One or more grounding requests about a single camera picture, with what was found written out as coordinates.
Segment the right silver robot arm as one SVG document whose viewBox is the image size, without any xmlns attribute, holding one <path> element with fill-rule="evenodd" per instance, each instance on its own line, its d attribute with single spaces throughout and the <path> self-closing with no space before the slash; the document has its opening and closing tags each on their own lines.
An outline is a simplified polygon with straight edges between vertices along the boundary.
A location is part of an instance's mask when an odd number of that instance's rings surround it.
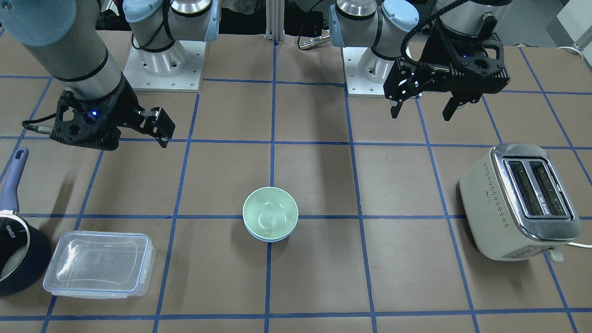
<svg viewBox="0 0 592 333">
<path fill-rule="evenodd" d="M 209 42 L 219 31 L 218 0 L 121 0 L 121 12 L 135 36 L 135 49 L 148 58 L 150 74 L 186 67 L 181 41 Z M 21 43 L 64 91 L 56 111 L 24 120 L 28 131 L 64 145 L 118 148 L 121 127 L 167 147 L 175 123 L 161 107 L 142 108 L 96 27 L 101 0 L 3 0 L 1 25 Z"/>
</svg>

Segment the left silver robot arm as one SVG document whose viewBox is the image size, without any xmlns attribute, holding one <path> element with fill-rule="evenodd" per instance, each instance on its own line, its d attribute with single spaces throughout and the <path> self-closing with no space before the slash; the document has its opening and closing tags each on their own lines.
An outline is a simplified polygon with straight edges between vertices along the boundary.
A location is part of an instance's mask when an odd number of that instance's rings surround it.
<svg viewBox="0 0 592 333">
<path fill-rule="evenodd" d="M 509 0 L 438 0 L 420 19 L 406 0 L 339 0 L 330 7 L 332 45 L 366 47 L 393 63 L 383 94 L 397 118 L 404 101 L 423 92 L 451 93 L 442 115 L 499 93 L 510 81 L 495 28 Z"/>
</svg>

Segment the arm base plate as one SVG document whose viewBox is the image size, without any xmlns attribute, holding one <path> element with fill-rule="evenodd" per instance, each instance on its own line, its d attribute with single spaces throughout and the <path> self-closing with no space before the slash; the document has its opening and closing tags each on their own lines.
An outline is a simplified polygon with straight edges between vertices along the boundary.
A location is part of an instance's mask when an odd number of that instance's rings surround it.
<svg viewBox="0 0 592 333">
<path fill-rule="evenodd" d="M 377 57 L 368 47 L 342 49 L 347 93 L 353 97 L 383 98 L 383 83 L 393 61 Z"/>
<path fill-rule="evenodd" d="M 123 74 L 137 92 L 198 93 L 207 46 L 207 42 L 177 41 L 159 53 L 132 48 Z"/>
</svg>

